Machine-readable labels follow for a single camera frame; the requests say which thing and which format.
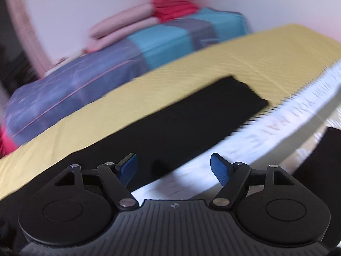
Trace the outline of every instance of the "yellow bed sheet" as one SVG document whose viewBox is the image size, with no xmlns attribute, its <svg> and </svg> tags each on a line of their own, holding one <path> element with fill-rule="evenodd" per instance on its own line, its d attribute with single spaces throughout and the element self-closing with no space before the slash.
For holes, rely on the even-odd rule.
<svg viewBox="0 0 341 256">
<path fill-rule="evenodd" d="M 1 159 L 0 198 L 70 153 L 223 76 L 234 75 L 276 105 L 339 58 L 340 43 L 300 25 L 251 34 L 190 54 L 111 91 Z"/>
</svg>

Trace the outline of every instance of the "pink cushion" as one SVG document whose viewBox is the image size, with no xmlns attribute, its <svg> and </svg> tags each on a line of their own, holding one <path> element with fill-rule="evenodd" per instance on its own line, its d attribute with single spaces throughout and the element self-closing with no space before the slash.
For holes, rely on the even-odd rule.
<svg viewBox="0 0 341 256">
<path fill-rule="evenodd" d="M 144 4 L 124 10 L 97 23 L 89 30 L 89 36 L 94 38 L 104 37 L 124 26 L 151 17 L 152 14 L 152 4 Z"/>
<path fill-rule="evenodd" d="M 102 37 L 100 39 L 92 38 L 85 50 L 87 53 L 92 53 L 92 52 L 102 50 L 110 46 L 111 44 L 114 44 L 115 42 L 121 40 L 122 38 L 126 36 L 129 36 L 144 28 L 154 26 L 158 23 L 160 23 L 158 18 L 150 17 L 145 20 L 126 26 L 124 28 L 121 28 L 117 31 L 114 31 L 113 33 L 105 37 Z"/>
</svg>

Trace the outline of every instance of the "white wall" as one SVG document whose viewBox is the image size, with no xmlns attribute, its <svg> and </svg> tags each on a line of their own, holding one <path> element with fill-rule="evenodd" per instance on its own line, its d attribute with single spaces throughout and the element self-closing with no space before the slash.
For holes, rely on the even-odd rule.
<svg viewBox="0 0 341 256">
<path fill-rule="evenodd" d="M 84 48 L 92 25 L 150 0 L 24 0 L 36 34 L 52 62 Z"/>
<path fill-rule="evenodd" d="M 341 42 L 341 0 L 198 0 L 243 13 L 253 31 L 298 23 Z"/>
</svg>

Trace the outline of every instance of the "ribbed black surface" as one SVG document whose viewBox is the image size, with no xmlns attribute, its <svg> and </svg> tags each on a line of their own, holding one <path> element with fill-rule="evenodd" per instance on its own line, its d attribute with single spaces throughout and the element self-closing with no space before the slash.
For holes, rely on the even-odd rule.
<svg viewBox="0 0 341 256">
<path fill-rule="evenodd" d="M 246 235 L 231 214 L 213 211 L 204 201 L 153 201 L 120 213 L 98 239 L 79 247 L 53 249 L 30 243 L 22 256 L 324 256 L 318 243 L 299 248 L 272 247 Z"/>
</svg>

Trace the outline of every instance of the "black towel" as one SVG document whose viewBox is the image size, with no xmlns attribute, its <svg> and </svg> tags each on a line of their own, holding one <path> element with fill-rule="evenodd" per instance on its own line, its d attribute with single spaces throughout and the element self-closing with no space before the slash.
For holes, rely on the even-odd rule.
<svg viewBox="0 0 341 256">
<path fill-rule="evenodd" d="M 17 227 L 19 206 L 69 165 L 94 169 L 134 152 L 139 168 L 127 186 L 134 191 L 205 152 L 267 105 L 246 84 L 229 76 L 70 154 L 0 202 L 0 215 L 17 228 L 14 250 L 26 243 Z"/>
<path fill-rule="evenodd" d="M 293 176 L 316 194 L 330 210 L 322 242 L 334 248 L 341 240 L 341 130 L 328 128 L 310 156 Z"/>
</svg>

